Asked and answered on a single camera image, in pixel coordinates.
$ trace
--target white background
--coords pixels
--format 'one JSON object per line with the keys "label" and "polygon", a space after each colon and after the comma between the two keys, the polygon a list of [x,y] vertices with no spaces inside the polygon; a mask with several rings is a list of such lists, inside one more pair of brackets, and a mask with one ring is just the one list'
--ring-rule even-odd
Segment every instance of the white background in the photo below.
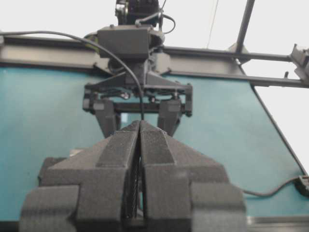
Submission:
{"label": "white background", "polygon": [[[115,24],[116,0],[6,0],[1,2],[0,30],[55,30],[84,36]],[[167,0],[165,13],[177,27],[165,45],[227,49],[237,39],[245,0]],[[250,52],[290,54],[294,43],[309,46],[308,0],[256,0],[245,46]],[[214,25],[210,38],[212,20]],[[172,24],[166,22],[164,30]],[[248,75],[279,77],[295,66],[286,62],[252,60]],[[309,89],[257,87],[269,111],[309,172]]]}

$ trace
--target black cable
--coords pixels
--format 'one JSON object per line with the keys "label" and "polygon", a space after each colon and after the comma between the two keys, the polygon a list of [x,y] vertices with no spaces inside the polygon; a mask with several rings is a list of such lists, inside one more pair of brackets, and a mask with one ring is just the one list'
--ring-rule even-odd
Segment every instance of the black cable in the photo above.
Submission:
{"label": "black cable", "polygon": [[240,190],[245,194],[253,195],[253,196],[256,196],[256,197],[271,197],[271,196],[275,195],[276,193],[278,193],[283,187],[287,186],[288,184],[292,183],[293,181],[297,180],[298,178],[299,178],[299,176],[293,177],[293,178],[285,181],[283,184],[281,184],[280,186],[278,186],[274,190],[272,190],[270,192],[266,192],[266,193],[254,192],[254,191],[249,191],[249,190],[244,190],[244,189],[240,189]]}
{"label": "black cable", "polygon": [[162,5],[162,7],[161,7],[162,10],[163,10],[163,8],[164,8],[164,6],[165,6],[165,3],[166,3],[166,0],[164,1],[163,5]]}
{"label": "black cable", "polygon": [[170,21],[172,21],[172,22],[174,23],[174,26],[173,26],[172,30],[170,30],[170,31],[168,31],[168,32],[164,32],[164,34],[166,35],[166,34],[169,34],[169,33],[171,33],[172,31],[175,30],[176,21],[175,21],[175,19],[173,19],[171,16],[168,16],[168,15],[166,15],[166,14],[163,14],[163,17],[169,19]]}
{"label": "black cable", "polygon": [[139,98],[140,98],[140,116],[141,119],[144,120],[144,104],[143,104],[143,91],[140,87],[140,83],[136,77],[136,75],[133,73],[133,71],[120,59],[118,58],[114,53],[110,52],[108,49],[106,49],[105,47],[102,47],[101,45],[85,39],[85,38],[80,38],[74,35],[70,35],[70,34],[66,34],[66,33],[62,33],[62,32],[55,32],[55,31],[45,31],[45,30],[37,30],[37,31],[10,31],[10,32],[0,32],[0,36],[7,36],[7,35],[30,35],[30,34],[52,34],[52,35],[60,35],[60,36],[65,36],[65,37],[69,37],[71,39],[74,40],[78,40],[82,43],[85,44],[89,44],[92,45],[98,49],[100,49],[101,51],[107,53],[111,58],[115,59],[117,62],[119,62],[120,65],[122,65],[124,67],[124,69],[131,75],[131,77],[133,78],[137,89],[138,89],[138,93],[139,93]]}

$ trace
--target teal wall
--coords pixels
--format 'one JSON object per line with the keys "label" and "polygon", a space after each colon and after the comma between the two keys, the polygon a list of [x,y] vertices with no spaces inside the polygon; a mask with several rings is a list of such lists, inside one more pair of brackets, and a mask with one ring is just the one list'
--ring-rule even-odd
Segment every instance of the teal wall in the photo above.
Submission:
{"label": "teal wall", "polygon": [[[235,185],[268,191],[301,171],[246,81],[169,76],[194,88],[193,116],[174,137],[222,163]],[[0,220],[18,220],[25,195],[37,186],[45,157],[103,139],[82,110],[85,73],[0,68]],[[128,122],[139,119],[131,114]],[[147,115],[156,125],[157,115]],[[246,196],[249,216],[309,214],[309,201],[290,185],[267,199]]]}

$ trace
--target gripper jaw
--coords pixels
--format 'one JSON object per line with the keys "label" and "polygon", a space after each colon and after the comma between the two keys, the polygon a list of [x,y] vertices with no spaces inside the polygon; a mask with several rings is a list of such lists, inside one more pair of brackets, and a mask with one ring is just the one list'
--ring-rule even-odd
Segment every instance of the gripper jaw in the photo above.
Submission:
{"label": "gripper jaw", "polygon": [[21,232],[207,228],[245,231],[241,191],[221,164],[146,121],[73,157],[45,162],[40,186],[28,194],[20,219]]}

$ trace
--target cable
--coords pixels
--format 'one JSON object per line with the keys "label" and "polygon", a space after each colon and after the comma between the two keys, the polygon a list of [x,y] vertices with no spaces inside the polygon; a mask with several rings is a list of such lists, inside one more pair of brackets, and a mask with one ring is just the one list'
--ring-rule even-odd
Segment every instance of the cable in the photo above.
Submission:
{"label": "cable", "polygon": [[171,33],[172,31],[175,30],[175,28],[176,28],[176,21],[171,16],[168,16],[166,14],[163,14],[163,17],[169,19],[170,21],[172,21],[174,23],[174,26],[173,26],[172,30],[170,30],[168,32],[164,32],[164,34],[166,35],[166,34],[169,34],[169,33]]}
{"label": "cable", "polygon": [[166,3],[166,0],[164,1],[163,5],[162,5],[162,7],[161,7],[162,10],[163,10],[163,8],[164,8],[164,6],[165,6],[165,3]]}
{"label": "cable", "polygon": [[65,37],[69,37],[71,39],[74,40],[78,40],[82,43],[85,44],[89,44],[92,45],[98,49],[100,49],[101,51],[107,53],[111,58],[115,59],[117,62],[119,62],[119,64],[121,64],[124,69],[131,75],[131,77],[133,78],[137,89],[138,89],[138,93],[139,93],[139,98],[140,98],[140,116],[141,119],[144,120],[144,104],[143,104],[143,92],[142,89],[140,87],[140,83],[136,77],[136,75],[133,73],[133,71],[119,58],[117,57],[114,53],[110,52],[108,49],[106,49],[105,47],[102,47],[101,45],[85,39],[85,38],[80,38],[74,35],[70,35],[70,34],[66,34],[66,33],[62,33],[62,32],[55,32],[55,31],[45,31],[45,30],[37,30],[37,31],[11,31],[11,32],[0,32],[0,36],[7,36],[7,35],[30,35],[30,34],[52,34],[52,35],[60,35],[60,36],[65,36]]}
{"label": "cable", "polygon": [[271,197],[271,196],[275,195],[276,193],[278,193],[283,187],[287,186],[288,184],[292,183],[293,181],[297,180],[298,178],[299,178],[299,176],[291,178],[291,179],[285,181],[283,184],[281,184],[277,188],[275,188],[274,190],[272,190],[270,192],[266,192],[266,193],[254,192],[254,191],[249,191],[249,190],[244,190],[244,189],[240,189],[240,190],[242,190],[242,192],[245,193],[245,194],[253,195],[253,196],[256,196],[256,197]]}
{"label": "cable", "polygon": [[209,47],[209,44],[211,42],[212,29],[213,29],[213,25],[214,25],[214,21],[215,21],[216,15],[217,15],[218,3],[219,3],[219,0],[217,0],[216,7],[214,9],[214,15],[213,15],[212,23],[211,23],[211,30],[209,32],[207,48]]}

